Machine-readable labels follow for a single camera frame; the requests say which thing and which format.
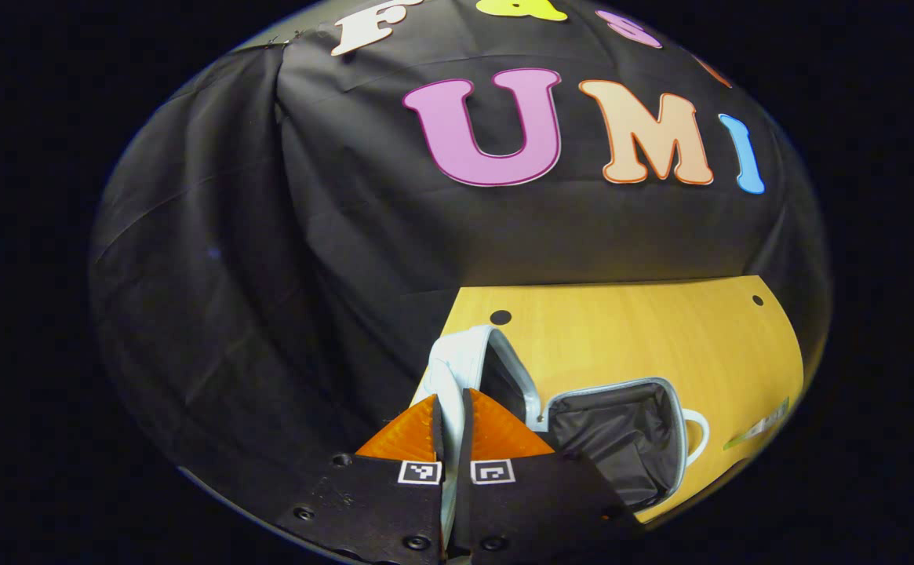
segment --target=black hole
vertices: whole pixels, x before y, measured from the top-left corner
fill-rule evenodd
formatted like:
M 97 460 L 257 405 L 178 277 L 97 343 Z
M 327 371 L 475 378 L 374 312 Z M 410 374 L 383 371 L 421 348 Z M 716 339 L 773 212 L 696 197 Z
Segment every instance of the black hole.
M 502 551 L 504 548 L 506 548 L 506 544 L 507 542 L 504 540 L 504 538 L 492 536 L 482 540 L 481 547 L 485 551 Z
M 310 519 L 314 519 L 315 514 L 314 511 L 310 510 L 310 508 L 304 508 L 301 506 L 296 507 L 293 510 L 293 516 L 302 519 L 304 522 L 308 522 Z
M 334 550 L 334 552 L 337 553 L 338 555 L 345 555 L 345 557 L 348 557 L 349 559 L 355 559 L 356 561 L 362 561 L 362 558 L 359 557 L 359 554 L 353 553 L 352 551 L 348 551 L 347 549 L 336 549 L 336 550 Z
M 603 512 L 600 513 L 600 518 L 603 519 L 617 519 L 621 518 L 621 515 L 625 512 L 624 508 L 619 507 L 619 505 L 608 505 L 608 507 L 603 509 Z
M 513 319 L 513 315 L 505 310 L 496 310 L 492 314 L 492 324 L 496 326 L 504 326 L 509 323 L 510 319 Z
M 404 547 L 407 549 L 413 549 L 414 551 L 424 551 L 428 549 L 428 546 L 431 546 L 432 543 L 429 543 L 428 538 L 421 536 L 409 536 L 404 538 Z

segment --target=screw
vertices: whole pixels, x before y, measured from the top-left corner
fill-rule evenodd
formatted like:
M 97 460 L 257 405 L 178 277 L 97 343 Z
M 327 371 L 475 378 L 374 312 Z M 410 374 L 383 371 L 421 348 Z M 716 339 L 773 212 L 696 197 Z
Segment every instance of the screw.
M 481 542 L 481 547 L 485 551 L 502 551 L 506 548 L 506 540 L 498 536 L 492 536 L 491 538 L 485 538 Z
M 296 510 L 293 511 L 293 515 L 299 519 L 302 519 L 304 522 L 310 521 L 310 519 L 314 519 L 314 511 L 310 510 L 309 508 L 296 508 Z
M 428 546 L 431 546 L 427 538 L 421 536 L 409 536 L 404 538 L 404 547 L 414 551 L 424 551 L 428 549 Z

